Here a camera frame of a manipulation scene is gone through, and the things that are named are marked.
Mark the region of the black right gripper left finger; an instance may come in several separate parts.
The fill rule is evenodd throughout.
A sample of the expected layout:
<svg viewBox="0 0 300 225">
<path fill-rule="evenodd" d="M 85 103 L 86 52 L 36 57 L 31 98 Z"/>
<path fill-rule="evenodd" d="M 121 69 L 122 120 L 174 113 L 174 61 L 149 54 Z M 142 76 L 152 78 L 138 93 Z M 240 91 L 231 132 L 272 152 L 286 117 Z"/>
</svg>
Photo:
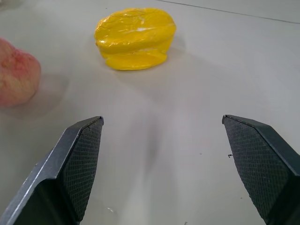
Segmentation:
<svg viewBox="0 0 300 225">
<path fill-rule="evenodd" d="M 66 128 L 32 169 L 2 214 L 2 225 L 78 225 L 96 176 L 101 116 Z"/>
</svg>

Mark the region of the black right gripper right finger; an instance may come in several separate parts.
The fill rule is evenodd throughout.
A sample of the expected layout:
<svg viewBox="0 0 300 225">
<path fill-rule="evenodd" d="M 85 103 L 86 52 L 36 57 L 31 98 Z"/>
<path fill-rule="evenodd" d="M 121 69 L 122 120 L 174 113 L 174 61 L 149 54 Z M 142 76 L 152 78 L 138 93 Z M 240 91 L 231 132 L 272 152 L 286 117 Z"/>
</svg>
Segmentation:
<svg viewBox="0 0 300 225">
<path fill-rule="evenodd" d="M 300 156 L 269 125 L 224 115 L 237 172 L 267 225 L 300 223 Z"/>
</svg>

